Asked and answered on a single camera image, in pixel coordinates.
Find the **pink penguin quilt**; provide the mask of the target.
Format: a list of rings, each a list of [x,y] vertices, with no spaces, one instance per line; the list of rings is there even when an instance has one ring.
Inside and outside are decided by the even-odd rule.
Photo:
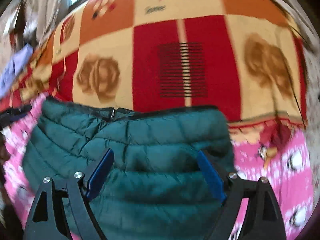
[[[5,188],[23,224],[26,223],[34,195],[24,175],[22,159],[45,98],[46,95],[41,94],[33,100],[31,112],[3,131],[11,155],[4,165]],[[238,175],[248,180],[268,178],[279,202],[287,239],[295,239],[313,211],[312,172],[303,132],[296,131],[284,149],[274,156],[270,156],[266,144],[259,141],[244,139],[232,141],[232,144]]]

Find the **lavender cloth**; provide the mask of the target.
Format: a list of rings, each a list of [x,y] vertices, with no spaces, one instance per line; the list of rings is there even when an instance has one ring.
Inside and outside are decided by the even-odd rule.
[[[4,68],[3,73],[1,74],[1,99],[10,90],[16,77],[27,65],[32,54],[33,47],[30,44],[26,44],[21,50],[12,55],[6,67]]]

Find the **red orange rose blanket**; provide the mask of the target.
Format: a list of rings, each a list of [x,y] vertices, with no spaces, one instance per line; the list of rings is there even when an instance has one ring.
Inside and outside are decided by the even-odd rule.
[[[306,126],[303,41],[272,0],[89,0],[1,100],[42,92],[138,112],[214,105],[233,132]]]

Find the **floral bed sheet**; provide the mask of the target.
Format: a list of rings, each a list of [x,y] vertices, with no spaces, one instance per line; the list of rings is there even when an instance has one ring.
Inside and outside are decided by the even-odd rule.
[[[303,48],[306,65],[306,116],[305,129],[308,150],[313,158],[319,155],[319,57]]]

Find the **green quilted puffer jacket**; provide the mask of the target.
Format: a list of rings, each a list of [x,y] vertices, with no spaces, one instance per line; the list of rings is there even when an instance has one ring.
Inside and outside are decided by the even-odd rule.
[[[22,161],[33,190],[72,177],[107,150],[114,164],[91,209],[108,239],[203,239],[220,203],[197,165],[200,150],[234,169],[224,115],[214,106],[138,113],[48,98]]]

